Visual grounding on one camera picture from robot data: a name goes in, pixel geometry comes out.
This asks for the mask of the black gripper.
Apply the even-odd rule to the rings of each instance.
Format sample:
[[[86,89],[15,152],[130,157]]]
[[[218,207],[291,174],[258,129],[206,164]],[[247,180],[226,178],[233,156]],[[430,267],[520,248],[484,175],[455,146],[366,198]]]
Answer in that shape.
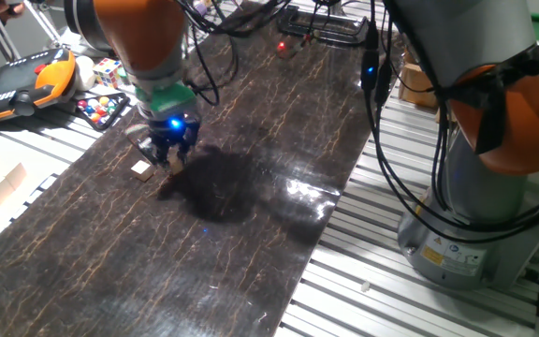
[[[138,141],[138,150],[154,166],[163,167],[167,160],[159,149],[167,151],[178,145],[180,160],[185,165],[188,155],[197,145],[201,117],[198,113],[175,113],[163,121],[150,121],[150,138]]]

